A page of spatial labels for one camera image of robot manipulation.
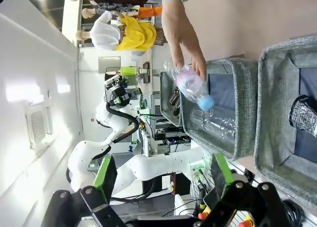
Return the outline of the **grey wall panel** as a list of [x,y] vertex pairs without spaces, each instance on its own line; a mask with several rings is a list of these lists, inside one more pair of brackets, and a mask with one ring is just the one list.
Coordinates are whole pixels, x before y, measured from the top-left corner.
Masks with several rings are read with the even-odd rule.
[[121,57],[99,57],[99,73],[118,72],[121,68]]

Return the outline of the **black patterned drink can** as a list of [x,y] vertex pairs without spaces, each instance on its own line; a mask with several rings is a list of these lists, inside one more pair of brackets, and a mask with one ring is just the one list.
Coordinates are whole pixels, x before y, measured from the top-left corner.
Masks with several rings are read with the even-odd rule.
[[298,96],[291,106],[289,123],[317,138],[317,101],[307,95]]

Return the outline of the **clear crushed plastic bottle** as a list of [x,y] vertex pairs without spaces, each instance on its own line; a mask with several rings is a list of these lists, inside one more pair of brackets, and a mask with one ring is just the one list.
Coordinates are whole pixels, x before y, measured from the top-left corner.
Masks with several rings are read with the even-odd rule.
[[229,152],[235,147],[235,111],[216,106],[208,111],[192,110],[190,121],[214,143]]

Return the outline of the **green box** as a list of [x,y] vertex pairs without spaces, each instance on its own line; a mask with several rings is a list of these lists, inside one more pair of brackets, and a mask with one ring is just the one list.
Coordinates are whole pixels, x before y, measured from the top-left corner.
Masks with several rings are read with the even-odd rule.
[[136,67],[135,66],[122,66],[120,68],[120,74],[122,76],[136,75]]

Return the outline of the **white ceiling air vent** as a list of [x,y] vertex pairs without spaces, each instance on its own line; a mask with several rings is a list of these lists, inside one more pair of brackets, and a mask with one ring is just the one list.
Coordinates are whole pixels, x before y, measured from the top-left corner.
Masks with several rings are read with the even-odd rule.
[[50,107],[35,105],[25,113],[30,149],[42,152],[54,140],[53,120]]

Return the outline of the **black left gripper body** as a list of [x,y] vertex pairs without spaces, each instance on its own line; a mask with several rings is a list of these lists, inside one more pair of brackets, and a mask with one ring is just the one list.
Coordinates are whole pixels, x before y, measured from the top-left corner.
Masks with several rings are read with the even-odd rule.
[[130,104],[131,95],[125,90],[124,87],[117,87],[111,92],[110,106],[125,107]]

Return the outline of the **mannequin in white dress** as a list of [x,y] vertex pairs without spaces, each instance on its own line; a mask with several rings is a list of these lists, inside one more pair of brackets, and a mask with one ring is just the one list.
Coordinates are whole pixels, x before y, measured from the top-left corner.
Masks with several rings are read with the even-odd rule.
[[120,42],[121,32],[117,25],[109,24],[111,19],[112,14],[105,11],[95,21],[90,31],[77,31],[76,39],[79,41],[91,39],[95,48],[116,51]]

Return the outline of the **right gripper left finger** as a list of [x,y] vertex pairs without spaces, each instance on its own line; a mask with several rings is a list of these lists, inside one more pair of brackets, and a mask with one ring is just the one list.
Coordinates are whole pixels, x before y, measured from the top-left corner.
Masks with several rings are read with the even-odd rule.
[[75,193],[57,190],[51,197],[41,227],[77,227],[83,217],[93,217],[98,227],[124,227],[110,206],[117,171],[113,156],[107,155],[92,185]]

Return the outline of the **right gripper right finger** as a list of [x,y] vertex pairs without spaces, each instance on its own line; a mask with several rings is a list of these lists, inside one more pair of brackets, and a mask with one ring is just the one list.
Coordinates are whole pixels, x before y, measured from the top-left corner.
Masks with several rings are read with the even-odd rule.
[[211,213],[199,227],[227,227],[237,211],[248,212],[255,227],[290,227],[285,207],[272,183],[253,187],[235,180],[222,153],[212,155],[210,171],[214,188],[204,202]]

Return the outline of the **grey fabric basket labelled Can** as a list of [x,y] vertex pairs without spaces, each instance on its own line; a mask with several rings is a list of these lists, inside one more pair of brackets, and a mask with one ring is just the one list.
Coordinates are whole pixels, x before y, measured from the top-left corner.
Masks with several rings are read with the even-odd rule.
[[300,95],[300,70],[317,68],[317,35],[265,48],[258,62],[255,167],[264,179],[317,210],[317,163],[295,154],[289,112]]

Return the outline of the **grey fabric basket labelled Bottle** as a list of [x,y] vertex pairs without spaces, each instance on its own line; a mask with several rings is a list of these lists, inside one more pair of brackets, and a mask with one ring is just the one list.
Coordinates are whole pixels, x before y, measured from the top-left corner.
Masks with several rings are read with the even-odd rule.
[[166,71],[159,74],[160,80],[160,112],[174,126],[182,127],[181,114],[174,115],[175,106],[171,105],[169,100],[173,95],[173,91],[177,87],[172,77]]

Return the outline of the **grey fabric basket labelled Plastic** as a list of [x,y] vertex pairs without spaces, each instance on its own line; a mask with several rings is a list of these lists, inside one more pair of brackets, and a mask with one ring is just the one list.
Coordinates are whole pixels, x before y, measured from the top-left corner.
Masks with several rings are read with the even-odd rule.
[[214,107],[235,111],[235,147],[232,152],[222,149],[208,139],[190,121],[190,112],[200,110],[197,104],[181,96],[181,115],[185,133],[206,151],[221,152],[228,160],[237,160],[253,153],[257,116],[257,64],[241,58],[229,57],[207,61],[208,91]]

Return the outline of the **person's left hand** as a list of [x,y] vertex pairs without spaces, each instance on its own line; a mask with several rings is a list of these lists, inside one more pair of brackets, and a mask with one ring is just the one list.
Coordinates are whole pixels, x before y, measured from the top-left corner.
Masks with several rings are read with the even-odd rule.
[[185,65],[181,49],[183,46],[192,57],[193,70],[203,81],[206,81],[206,60],[197,34],[186,15],[183,2],[181,0],[163,0],[161,21],[175,67],[182,68]]

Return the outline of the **yellow garment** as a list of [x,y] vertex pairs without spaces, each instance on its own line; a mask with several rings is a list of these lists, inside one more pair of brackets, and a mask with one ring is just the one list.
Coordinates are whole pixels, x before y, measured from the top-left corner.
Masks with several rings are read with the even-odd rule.
[[139,21],[131,16],[123,16],[120,22],[125,26],[124,37],[118,44],[117,51],[147,51],[156,40],[155,27],[148,22]]

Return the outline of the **crushed plastic bottle purple label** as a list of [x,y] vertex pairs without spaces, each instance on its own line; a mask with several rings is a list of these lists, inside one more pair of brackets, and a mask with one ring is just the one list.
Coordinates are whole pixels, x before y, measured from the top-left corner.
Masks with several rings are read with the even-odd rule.
[[203,111],[214,107],[214,100],[209,94],[208,85],[192,69],[191,64],[176,68],[171,60],[164,63],[164,69],[171,75],[175,85],[185,98]]

